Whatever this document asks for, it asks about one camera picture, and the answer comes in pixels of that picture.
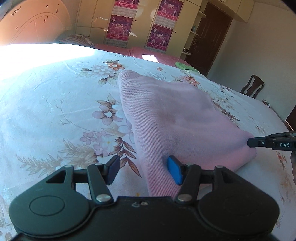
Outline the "person right hand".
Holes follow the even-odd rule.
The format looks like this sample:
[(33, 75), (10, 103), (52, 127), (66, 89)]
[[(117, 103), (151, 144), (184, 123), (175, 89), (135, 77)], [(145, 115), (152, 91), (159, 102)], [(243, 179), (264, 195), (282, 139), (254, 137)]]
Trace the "person right hand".
[(293, 175), (293, 182), (296, 185), (296, 152), (293, 151), (290, 156), (290, 161), (292, 164), (292, 175)]

